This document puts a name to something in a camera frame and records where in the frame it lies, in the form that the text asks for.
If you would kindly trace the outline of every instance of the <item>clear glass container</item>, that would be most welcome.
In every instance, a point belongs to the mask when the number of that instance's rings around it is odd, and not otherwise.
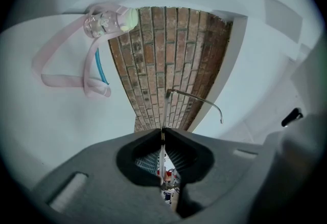
[[[84,22],[84,31],[90,38],[97,38],[120,30],[117,13],[112,11],[92,15]]]

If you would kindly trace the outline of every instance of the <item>pink strap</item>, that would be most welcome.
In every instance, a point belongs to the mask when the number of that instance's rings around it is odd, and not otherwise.
[[[32,70],[40,82],[49,87],[83,87],[86,96],[94,97],[110,97],[110,87],[101,80],[90,78],[91,64],[94,55],[99,47],[99,44],[109,39],[118,37],[124,32],[115,32],[105,34],[99,38],[94,39],[88,50],[85,64],[84,64],[84,77],[67,76],[67,75],[42,75],[42,70],[45,64],[50,60],[57,49],[79,28],[84,24],[84,21],[92,15],[95,10],[100,11],[114,11],[123,15],[128,8],[113,4],[97,4],[90,8],[88,14],[79,17],[60,31],[58,31],[34,56],[32,60]]]

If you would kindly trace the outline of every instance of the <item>rectangular slot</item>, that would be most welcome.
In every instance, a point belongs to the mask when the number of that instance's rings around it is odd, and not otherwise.
[[[73,178],[59,191],[53,200],[49,202],[49,206],[55,211],[62,213],[72,202],[74,197],[85,186],[87,175],[76,173]]]
[[[245,159],[252,159],[252,160],[255,159],[257,156],[256,153],[252,153],[252,152],[248,152],[248,151],[244,151],[244,150],[240,150],[240,149],[234,150],[233,154],[236,156],[245,158]]]

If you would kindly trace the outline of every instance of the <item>red brick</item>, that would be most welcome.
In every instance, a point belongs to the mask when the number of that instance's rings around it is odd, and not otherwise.
[[[132,87],[137,87],[138,86],[138,79],[137,79],[137,74],[136,74],[136,69],[135,68],[128,68],[128,75],[129,79],[132,83]]]
[[[193,54],[194,54],[194,43],[187,43],[186,44],[186,53],[185,53],[185,62],[192,62]]]
[[[166,44],[166,63],[175,62],[175,44]]]
[[[144,106],[139,106],[139,109],[140,109],[140,111],[142,113],[143,118],[147,118],[148,117],[148,112],[145,109],[145,107]]]
[[[176,27],[176,8],[166,8],[167,29]]]
[[[156,76],[155,76],[155,67],[147,66],[148,72],[148,81],[149,81],[149,90],[150,94],[157,94],[157,84],[156,84]]]
[[[150,8],[144,7],[139,10],[139,13],[141,15],[141,25],[151,25],[151,15],[150,15]]]
[[[201,32],[198,33],[198,40],[195,46],[195,53],[194,53],[193,66],[192,66],[193,70],[197,70],[199,68],[201,54],[202,54],[203,40],[204,40],[204,33]]]
[[[193,102],[195,101],[194,98],[190,98],[189,102],[188,102],[188,106],[192,106]]]
[[[129,82],[129,78],[128,77],[122,77],[122,84],[124,86],[125,91],[131,91],[132,90],[132,86],[131,83]]]
[[[142,126],[145,126],[145,121],[144,121],[144,118],[142,116],[139,117],[138,120],[140,121]]]
[[[176,106],[176,113],[177,115],[179,115],[181,109],[182,109],[182,105],[183,105],[183,102],[179,101],[177,102],[177,106]]]
[[[155,118],[159,118],[158,105],[157,105],[157,104],[154,104],[154,105],[152,105],[152,108],[153,108],[153,116],[154,116]]]
[[[199,31],[206,31],[208,22],[208,13],[201,11],[199,21]]]
[[[138,117],[135,118],[135,124],[136,124],[138,127],[142,127],[140,121],[138,120]]]
[[[211,77],[211,72],[210,71],[206,71],[204,74],[203,74],[203,78],[202,78],[202,84],[204,85],[208,85],[209,81],[210,81],[210,77]]]
[[[201,81],[202,81],[202,77],[203,77],[203,73],[198,72],[197,78],[196,78],[195,83],[194,83],[194,86],[193,86],[193,93],[192,94],[195,95],[194,91],[198,91],[199,90],[199,87],[200,87]]]
[[[157,86],[165,87],[165,74],[164,73],[157,74]]]
[[[153,27],[154,29],[163,29],[164,28],[164,8],[153,7]]]
[[[192,90],[193,90],[193,85],[188,85],[188,89],[187,89],[187,93],[192,93]]]
[[[148,109],[148,114],[149,114],[149,120],[150,120],[151,125],[155,124],[152,109]]]
[[[139,86],[134,87],[134,93],[135,93],[135,96],[141,96],[142,95],[141,89],[140,89]]]
[[[174,65],[167,65],[166,66],[166,89],[173,88],[174,82]]]
[[[190,10],[190,23],[189,23],[189,35],[188,40],[195,41],[198,34],[198,23],[199,23],[199,11]]]
[[[200,97],[200,98],[204,98],[205,96],[204,96],[204,89],[205,89],[205,87],[206,87],[206,85],[205,84],[202,84],[201,86],[200,86],[200,88],[199,88],[199,91],[198,91],[198,96]]]
[[[167,8],[167,41],[175,41],[176,38],[176,8]]]
[[[124,45],[127,45],[129,44],[129,34],[128,33],[124,33],[123,35],[121,35],[119,37],[119,41],[121,42],[121,45],[124,46]]]
[[[151,102],[152,102],[152,104],[158,104],[157,95],[151,95]]]
[[[184,72],[183,72],[183,77],[182,77],[182,83],[180,86],[180,90],[181,91],[186,91],[186,87],[188,85],[189,82],[189,77],[190,77],[190,73],[191,73],[191,64],[190,63],[186,63],[184,65]]]
[[[111,39],[109,41],[109,44],[110,44],[111,53],[112,53],[113,59],[115,61],[116,68],[118,70],[119,75],[120,76],[126,76],[127,72],[126,72],[126,69],[125,69],[125,64],[124,64],[124,61],[123,61],[123,57],[122,57],[121,52],[119,50],[117,39],[116,38]]]
[[[150,29],[143,29],[142,30],[142,38],[143,38],[143,43],[153,42],[152,30],[150,30]]]
[[[132,51],[130,45],[122,46],[122,53],[127,66],[134,65]]]
[[[134,58],[136,62],[137,72],[139,74],[145,74],[145,62],[143,58],[143,51],[141,46],[141,41],[138,40],[132,43]]]
[[[159,107],[165,105],[165,89],[163,87],[158,88],[158,105]]]
[[[198,72],[204,72],[206,68],[206,63],[201,62]]]
[[[130,32],[129,35],[130,35],[130,38],[131,38],[132,43],[135,43],[135,42],[140,43],[140,41],[141,41],[141,35],[140,35],[139,31]]]
[[[180,85],[181,76],[182,76],[182,72],[176,72],[175,73],[174,86],[179,86]]]
[[[152,108],[149,91],[147,89],[144,89],[144,90],[142,90],[142,93],[143,93],[143,99],[144,99],[145,107],[146,108]]]
[[[190,79],[189,79],[189,85],[193,85],[194,84],[195,78],[196,78],[196,74],[197,74],[196,71],[192,71],[191,72]]]
[[[181,71],[184,64],[185,53],[185,31],[178,31],[177,33],[177,53],[175,71]]]
[[[209,60],[210,52],[211,52],[211,45],[205,44],[202,50],[202,57],[201,57],[202,62],[207,62]]]
[[[188,102],[189,102],[189,99],[190,99],[190,97],[188,97],[188,96],[185,96],[184,97],[184,101],[183,101],[183,104],[188,104]]]
[[[138,79],[142,89],[148,88],[147,76],[139,76]]]
[[[164,31],[155,32],[155,54],[156,54],[156,70],[157,72],[165,71],[165,52],[164,52]]]
[[[189,9],[179,8],[178,9],[178,29],[186,29],[189,22]]]
[[[137,101],[137,104],[139,106],[143,106],[144,105],[143,97],[142,96],[136,96],[136,101]]]
[[[133,108],[138,109],[138,104],[137,104],[137,102],[136,102],[136,97],[135,97],[135,95],[133,94],[133,91],[128,92],[128,93],[127,93],[127,96],[128,96],[129,101],[131,102],[131,105],[133,106]]]
[[[139,109],[135,109],[135,114],[139,117],[139,116],[142,116],[142,113]]]
[[[134,92],[133,91],[126,91],[126,95],[128,96],[128,98],[134,98]]]
[[[168,29],[166,30],[166,40],[167,42],[175,42],[176,39],[176,30],[175,29]]]
[[[153,45],[146,44],[144,45],[144,57],[147,64],[154,64],[154,54],[153,54]]]
[[[214,33],[213,31],[207,31],[206,32],[206,37],[205,37],[205,42],[209,44],[213,44],[216,40],[217,33]]]
[[[170,125],[170,123],[172,123],[174,121],[174,116],[175,116],[174,113],[170,113],[170,116],[169,116],[169,125]]]
[[[221,19],[219,17],[210,14],[208,21],[207,21],[207,26],[208,26],[207,31],[215,31],[215,30],[221,29],[224,26],[224,24],[222,26],[219,25],[220,21],[221,21]]]
[[[183,101],[184,100],[184,95],[182,95],[182,94],[179,94],[178,95],[178,100],[177,101]]]
[[[172,106],[177,105],[177,100],[178,100],[178,94],[174,93],[172,97]]]

